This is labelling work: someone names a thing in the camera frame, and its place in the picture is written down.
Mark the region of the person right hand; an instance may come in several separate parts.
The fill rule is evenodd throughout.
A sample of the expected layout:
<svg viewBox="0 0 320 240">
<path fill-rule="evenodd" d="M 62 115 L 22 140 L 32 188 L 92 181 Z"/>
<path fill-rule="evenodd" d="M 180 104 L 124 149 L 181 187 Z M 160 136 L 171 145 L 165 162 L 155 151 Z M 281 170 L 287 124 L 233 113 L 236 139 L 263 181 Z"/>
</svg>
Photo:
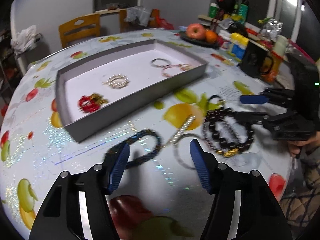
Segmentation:
<svg viewBox="0 0 320 240">
<path fill-rule="evenodd" d="M 305 148 L 306 151 L 313 151 L 319 147 L 319 132 L 306 141 L 288 141 L 287 145 L 291 156 L 296 158 L 297 155 L 300 154 L 302 148 Z"/>
</svg>

